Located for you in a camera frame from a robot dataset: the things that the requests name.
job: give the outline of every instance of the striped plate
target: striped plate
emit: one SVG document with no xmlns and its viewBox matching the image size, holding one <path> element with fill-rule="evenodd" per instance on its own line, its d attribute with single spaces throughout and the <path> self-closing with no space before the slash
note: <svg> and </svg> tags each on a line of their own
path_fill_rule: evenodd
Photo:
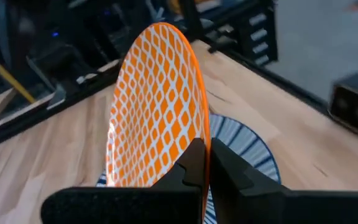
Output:
<svg viewBox="0 0 358 224">
<path fill-rule="evenodd" d="M 217 114 L 209 115 L 209 127 L 212 138 L 218 138 L 257 170 L 278 183 L 281 183 L 280 174 L 273 154 L 253 130 L 234 119 Z M 96 186 L 106 186 L 105 172 L 103 172 L 99 178 Z M 208 191 L 204 223 L 216 223 L 214 203 L 210 190 Z"/>
</svg>

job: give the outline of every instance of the orange and white patterned plate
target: orange and white patterned plate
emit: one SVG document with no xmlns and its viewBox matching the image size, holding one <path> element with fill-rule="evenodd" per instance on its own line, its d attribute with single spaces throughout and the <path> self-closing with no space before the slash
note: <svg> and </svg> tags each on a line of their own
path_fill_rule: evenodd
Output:
<svg viewBox="0 0 358 224">
<path fill-rule="evenodd" d="M 197 59 L 177 28 L 152 24 L 136 38 L 119 72 L 108 132 L 107 185 L 152 186 L 194 138 L 204 139 L 209 154 L 208 102 Z"/>
</svg>

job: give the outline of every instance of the yellow stick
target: yellow stick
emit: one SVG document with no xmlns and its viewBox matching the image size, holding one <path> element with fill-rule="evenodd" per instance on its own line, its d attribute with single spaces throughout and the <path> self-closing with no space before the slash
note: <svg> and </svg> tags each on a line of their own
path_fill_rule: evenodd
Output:
<svg viewBox="0 0 358 224">
<path fill-rule="evenodd" d="M 35 99 L 30 93 L 2 66 L 0 65 L 0 75 L 8 81 L 15 90 L 24 96 L 30 103 L 34 103 Z"/>
</svg>

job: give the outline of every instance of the diamond pattern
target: diamond pattern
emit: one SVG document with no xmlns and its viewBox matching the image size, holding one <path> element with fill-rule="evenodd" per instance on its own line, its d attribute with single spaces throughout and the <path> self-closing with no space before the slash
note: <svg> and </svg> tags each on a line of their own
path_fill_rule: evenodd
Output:
<svg viewBox="0 0 358 224">
<path fill-rule="evenodd" d="M 106 180 L 150 187 L 194 138 L 209 148 L 208 104 L 196 57 L 183 34 L 152 24 L 129 49 L 111 105 Z"/>
</svg>

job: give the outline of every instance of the speaker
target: speaker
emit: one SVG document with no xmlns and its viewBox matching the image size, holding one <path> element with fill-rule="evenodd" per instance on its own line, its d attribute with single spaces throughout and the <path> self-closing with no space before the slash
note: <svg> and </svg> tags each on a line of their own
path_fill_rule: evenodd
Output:
<svg viewBox="0 0 358 224">
<path fill-rule="evenodd" d="M 333 120 L 358 134 L 358 73 L 334 83 L 328 112 Z"/>
</svg>

